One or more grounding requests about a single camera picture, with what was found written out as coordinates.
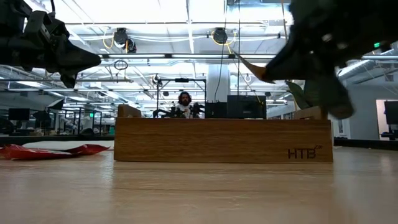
wooden table surface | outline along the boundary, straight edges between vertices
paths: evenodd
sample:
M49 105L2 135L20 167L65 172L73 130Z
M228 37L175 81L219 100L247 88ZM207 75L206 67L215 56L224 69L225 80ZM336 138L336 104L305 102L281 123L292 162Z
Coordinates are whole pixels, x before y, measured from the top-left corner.
M397 223L398 152L335 163L0 161L0 223Z

